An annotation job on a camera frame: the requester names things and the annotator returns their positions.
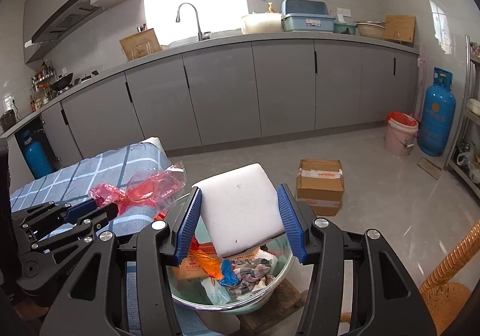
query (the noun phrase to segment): tiled floor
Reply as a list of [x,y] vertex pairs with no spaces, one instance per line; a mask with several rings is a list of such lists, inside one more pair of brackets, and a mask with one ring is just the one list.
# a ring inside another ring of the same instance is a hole
[[[418,147],[402,160],[383,147],[384,128],[182,156],[188,184],[251,163],[260,163],[274,186],[295,188],[300,159],[337,159],[345,178],[343,207],[330,218],[341,229],[363,233],[376,228],[386,237],[417,285],[480,219],[479,202],[453,173],[435,180],[417,166],[425,156]],[[346,265],[344,309],[351,305],[351,268]],[[308,288],[311,266],[297,261],[287,278],[300,291]],[[480,255],[455,281],[472,289],[480,278]],[[201,314],[217,332],[238,327],[234,316]],[[294,335],[301,311],[263,335]]]

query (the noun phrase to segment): wooden cutting board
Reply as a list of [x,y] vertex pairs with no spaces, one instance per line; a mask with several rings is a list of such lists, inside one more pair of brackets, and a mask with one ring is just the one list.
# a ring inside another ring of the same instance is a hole
[[120,40],[120,45],[128,61],[162,50],[153,29],[148,29],[122,38]]
[[415,35],[415,16],[385,16],[384,40],[412,43]]

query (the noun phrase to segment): sink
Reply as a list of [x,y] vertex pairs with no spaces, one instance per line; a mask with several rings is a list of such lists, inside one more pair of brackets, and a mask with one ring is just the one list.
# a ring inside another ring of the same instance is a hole
[[[210,33],[210,40],[212,40],[214,38],[239,36],[241,34],[242,34],[242,31],[240,29],[224,30],[224,31],[221,31],[221,32],[212,32],[212,33]],[[198,41],[197,36],[183,38],[181,40],[177,40],[177,41],[173,41],[173,42],[169,43],[168,48],[178,47],[180,45],[185,45],[185,44],[191,44],[192,42],[197,42],[197,41]]]

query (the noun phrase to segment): faucet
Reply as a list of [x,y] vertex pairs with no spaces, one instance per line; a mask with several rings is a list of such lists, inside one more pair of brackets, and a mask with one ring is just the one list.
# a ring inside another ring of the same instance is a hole
[[191,3],[188,3],[188,2],[184,2],[184,3],[182,3],[180,6],[178,6],[177,19],[175,20],[175,22],[180,22],[180,8],[181,8],[184,4],[189,4],[189,5],[190,5],[191,7],[193,7],[193,9],[195,10],[195,16],[197,17],[198,40],[199,40],[199,41],[202,41],[202,31],[200,30],[200,22],[198,21],[198,12],[197,12],[197,9],[195,8],[194,5],[192,5]]

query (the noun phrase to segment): white foam block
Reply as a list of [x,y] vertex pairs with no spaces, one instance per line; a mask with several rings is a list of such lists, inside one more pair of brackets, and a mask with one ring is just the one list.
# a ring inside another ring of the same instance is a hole
[[200,213],[219,256],[239,254],[284,233],[277,191],[260,164],[194,186],[202,190]]

